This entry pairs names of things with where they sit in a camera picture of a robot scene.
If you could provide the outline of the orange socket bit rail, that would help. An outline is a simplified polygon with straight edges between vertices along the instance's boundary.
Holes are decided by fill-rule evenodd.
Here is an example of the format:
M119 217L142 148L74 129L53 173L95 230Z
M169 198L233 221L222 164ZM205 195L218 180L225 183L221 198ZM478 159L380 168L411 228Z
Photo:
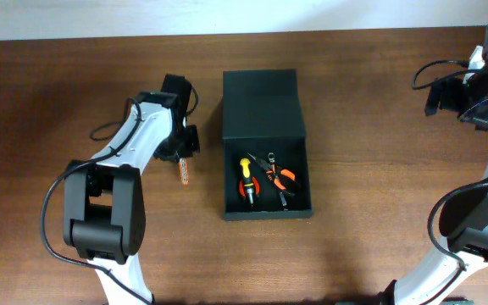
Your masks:
M189 184L189 175L188 175L188 168L187 162L185 158L179 159L179 169L180 169L180 180L184 186Z

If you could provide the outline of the yellow black stubby screwdriver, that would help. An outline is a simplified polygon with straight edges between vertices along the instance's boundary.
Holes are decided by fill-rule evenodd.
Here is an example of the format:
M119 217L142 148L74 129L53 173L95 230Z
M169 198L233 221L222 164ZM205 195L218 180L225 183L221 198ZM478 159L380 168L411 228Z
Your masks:
M252 181L253 176L250 170L250 163L251 161L248 158L242 158L239 162L241 180L244 180L245 183ZM250 194L249 197L244 197L244 200L252 207L256 201L256 197L253 194Z

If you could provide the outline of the small red cutting pliers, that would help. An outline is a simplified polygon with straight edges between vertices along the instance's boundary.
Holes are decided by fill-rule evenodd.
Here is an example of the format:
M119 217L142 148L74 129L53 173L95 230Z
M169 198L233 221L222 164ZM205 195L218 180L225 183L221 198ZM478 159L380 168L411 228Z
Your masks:
M249 197L253 194L255 197L260 196L260 185L255 177L252 177L252 181L245 183L244 180L240 180L238 184L238 191L242 198Z

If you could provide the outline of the silver ratchet wrench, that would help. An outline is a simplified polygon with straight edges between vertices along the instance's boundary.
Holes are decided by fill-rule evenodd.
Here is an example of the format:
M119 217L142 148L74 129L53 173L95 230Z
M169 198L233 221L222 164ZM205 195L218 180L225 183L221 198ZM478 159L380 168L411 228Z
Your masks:
M284 193L283 193L283 191L281 189L282 185L281 185L281 182L280 182L280 178L279 178L279 176L278 176L278 174L276 172L275 154L273 152L269 152L268 153L268 159L269 159L270 166L272 168L273 177L274 177L273 182L274 182L276 188L278 189L282 207L283 207L284 210L286 210L287 201L286 201L285 195L284 195Z

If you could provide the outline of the orange black long-nose pliers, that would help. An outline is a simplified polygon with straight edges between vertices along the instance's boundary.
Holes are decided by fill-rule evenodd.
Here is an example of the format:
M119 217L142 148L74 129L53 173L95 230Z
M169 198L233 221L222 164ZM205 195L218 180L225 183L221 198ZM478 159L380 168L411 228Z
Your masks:
M274 186L274 188L278 192L278 189L276 188L275 183L273 182L274 177L268 159L268 154L267 154L267 159L257 157L255 155L252 155L251 153L249 153L248 156L251 157L252 160L263 170L264 174L268 178L268 181ZM281 166L279 166L276 161L276 157L275 157L275 166L276 166L276 172L280 178L280 182L282 185L281 189L284 195L288 197L294 197L302 189L301 184L298 181L296 175L289 169L282 168Z

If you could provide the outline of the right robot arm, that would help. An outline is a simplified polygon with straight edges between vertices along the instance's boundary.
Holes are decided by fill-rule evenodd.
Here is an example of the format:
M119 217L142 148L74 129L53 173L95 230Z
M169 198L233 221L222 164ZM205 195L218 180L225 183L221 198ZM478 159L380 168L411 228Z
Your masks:
M461 70L425 84L424 111L457 113L463 123L488 131L488 25L485 40ZM444 195L431 209L427 234L433 247L408 274L393 280L376 304L445 304L470 275L488 267L488 164L481 180Z

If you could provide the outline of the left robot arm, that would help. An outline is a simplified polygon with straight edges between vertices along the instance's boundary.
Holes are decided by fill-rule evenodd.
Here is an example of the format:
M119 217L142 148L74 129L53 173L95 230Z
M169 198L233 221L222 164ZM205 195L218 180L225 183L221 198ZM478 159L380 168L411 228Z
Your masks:
M141 176L153 158L176 163L199 152L197 127L186 123L196 96L191 82L167 74L160 91L130 98L129 113L91 159L69 163L64 179L64 242L94 269L111 304L153 304L141 271L146 231Z

